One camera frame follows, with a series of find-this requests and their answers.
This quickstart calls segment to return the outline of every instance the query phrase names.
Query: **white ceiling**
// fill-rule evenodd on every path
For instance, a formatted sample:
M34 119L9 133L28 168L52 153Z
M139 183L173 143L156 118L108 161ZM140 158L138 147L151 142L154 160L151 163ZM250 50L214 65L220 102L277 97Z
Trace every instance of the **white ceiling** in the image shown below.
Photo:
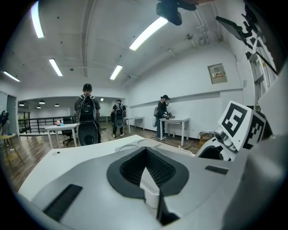
M137 51L130 50L137 36L158 18L157 3L157 0L40 1L44 38L37 38L30 13L27 14L7 46L0 70L17 76L22 87L44 87L51 82L69 87L89 81L116 88L127 84L128 75L135 80L162 61L175 58L168 50L177 55L194 49L186 34L192 34L199 46L202 35L197 29L201 24L198 12L210 42L217 40L216 15L210 2L198 5L198 12L181 10L181 26L169 22ZM64 77L56 75L50 58L56 60ZM123 69L112 81L109 78L116 65L122 65Z

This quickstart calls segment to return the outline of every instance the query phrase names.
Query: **wooden floor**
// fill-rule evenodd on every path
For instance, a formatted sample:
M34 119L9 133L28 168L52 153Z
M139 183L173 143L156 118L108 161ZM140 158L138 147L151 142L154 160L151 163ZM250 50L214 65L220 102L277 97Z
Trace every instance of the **wooden floor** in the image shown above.
M164 142L165 144L168 144L174 147L178 147L181 144L181 138L179 137L175 137L175 138L167 137L167 139L160 141L159 139L156 138L155 132L152 132L149 130L143 130L141 128L134 128L134 127L131 127L131 134L129 134L128 129L125 128L124 129L125 135L123 137L120 137L120 133L118 130L117 137L113 138L111 123L101 122L100 125L101 125L101 128L106 128L105 130L102 130L101 132L101 142L108 142L114 139L124 138L124 137L137 134L144 138L150 138L159 142ZM66 146L66 144L65 145L62 144L62 141L67 139L66 136L60 135L59 138L60 138L60 143L62 145L62 148L74 147L73 141L70 142L68 146ZM58 148L56 136L53 135L51 139L52 139L54 148ZM3 146L0 149L0 156L1 156L2 166L3 166L4 172L7 175L7 178L10 180L12 187L14 187L16 191L18 191L22 183L25 181L26 177L33 170L33 168L45 156L45 154L51 150L51 146L50 146L47 135L14 137L13 143L25 164L21 162L21 160L17 157L17 155L15 154L13 150L8 150L9 160L13 167L13 170L11 170L9 163L7 161ZM198 145L199 145L199 142L185 140L183 148L196 154L198 150L200 149Z

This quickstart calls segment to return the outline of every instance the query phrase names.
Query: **white desk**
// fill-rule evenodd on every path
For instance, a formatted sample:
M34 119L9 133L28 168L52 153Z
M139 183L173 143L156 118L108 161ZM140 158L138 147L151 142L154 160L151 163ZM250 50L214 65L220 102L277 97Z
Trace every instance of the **white desk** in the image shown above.
M172 118L172 119L166 119L166 118L161 118L160 119L160 138L161 140L163 140L163 131L162 131L162 128L163 128L163 124L162 122L166 122L167 124L181 124L182 125L182 132L181 132L181 146L184 145L184 130L185 130L185 122L189 122L189 118L186 118L186 119L177 119L177 118ZM168 130L168 135L170 136L170 127L167 128Z
M129 127L129 133L131 133L129 120L137 120L137 119L142 119L143 120L143 130L145 130L145 118L144 117L125 117L124 121L126 120L127 123L128 123L127 125Z
M35 166L19 189L29 201L47 184L76 165L96 157L115 153L125 144L144 139L138 135L75 148L52 149Z
M75 136L75 130L74 129L78 125L79 125L78 123L75 123L75 124L66 124L66 125L63 125L63 126L52 125L52 126L46 127L45 129L48 132L48 137L49 137L49 142L50 142L51 148L53 148L53 145L52 145L52 141L51 141L50 131L55 131L56 132L57 142L58 142L59 148L61 148L59 137L58 137L58 131L62 131L62 130L72 130L74 144L75 144L75 147L77 147L77 142L76 142L76 136Z

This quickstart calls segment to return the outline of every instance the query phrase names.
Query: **person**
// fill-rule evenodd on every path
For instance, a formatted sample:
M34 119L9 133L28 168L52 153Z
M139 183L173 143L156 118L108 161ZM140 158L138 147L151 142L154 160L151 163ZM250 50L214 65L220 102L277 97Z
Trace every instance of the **person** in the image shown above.
M122 109L123 117L126 117L126 112L127 112L126 111L126 107L125 107L125 105L122 104L122 100L121 99L117 99L116 104L112 108L112 114L116 114L117 109ZM114 125L113 125L113 138L116 137L116 132L117 132L117 126L114 123ZM124 136L123 126L120 128L120 136L121 137Z
M100 109L101 109L101 107L100 107L100 104L99 104L99 101L97 100L97 98L92 96L91 93L92 93L92 85L89 84L89 83L86 83L83 86L83 94L80 95L75 101L74 110L75 110L76 116L79 117L81 104L82 104L83 100L86 98L86 96L90 96L90 98L94 102L94 106L95 106L95 109L96 109L95 124L96 124L97 129L98 129L98 131L97 131L97 133L98 133L98 143L101 143L101 133L100 133L100 125L99 125L99 117L100 117Z
M96 117L98 118L98 117L100 116L100 109L101 109L101 107L100 107L99 101L96 99L96 97L92 96L91 93L92 93L92 85L91 85L91 84L88 84L88 83L85 84L85 85L83 86L83 94L80 95L80 96L76 99L75 105L74 105L74 109L75 109L75 113L76 113L76 116L77 116L77 117L79 117L79 114L78 114L78 113L79 113L81 104L82 104L82 102L83 102L83 100L84 100L84 98L85 98L86 96L90 96L91 99L92 99L93 102L94 102L95 109L96 109Z
M0 114L0 135L5 135L9 133L10 121L8 119L9 112L2 111Z
M160 132L160 119L165 118L167 116L167 106L168 104L166 103L170 98L167 95L164 95L161 97L161 100L158 102L158 108L157 108L157 138L161 139L161 132ZM164 136L165 133L165 122L162 123L162 132L163 132L163 138L165 139L166 137Z

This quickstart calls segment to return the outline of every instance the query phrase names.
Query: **fluorescent light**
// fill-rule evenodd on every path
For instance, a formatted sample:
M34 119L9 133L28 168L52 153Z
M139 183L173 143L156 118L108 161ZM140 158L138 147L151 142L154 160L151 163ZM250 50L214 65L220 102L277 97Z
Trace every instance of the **fluorescent light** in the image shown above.
M164 26L168 21L162 17L158 18L156 21L154 21L150 26L147 27L146 30L142 32L142 34L139 35L139 37L132 43L130 46L130 49L136 50L138 47L146 41L153 33L155 33L157 30L159 30L162 26Z
M41 28L41 23L40 23L40 18L39 18L39 1L36 2L32 7L31 7L31 17L32 17L32 22L33 26L35 29L35 32L37 34L38 38L43 38L44 34Z
M59 70L59 68L58 68L55 60L54 60L54 59L50 59L49 62L51 63L52 67L54 68L54 70L56 71L56 73L58 74L58 76L59 76L59 77L62 77L63 75L62 75L61 71Z
M121 71L122 68L123 68L122 66L117 66L116 69L114 70L114 72L112 73L110 79L114 80L117 77L117 75L119 74L119 72Z
M13 80L19 82L20 80L17 79L16 77L13 77L11 74L9 74L8 72L4 71L3 73L5 73L8 77L12 78Z

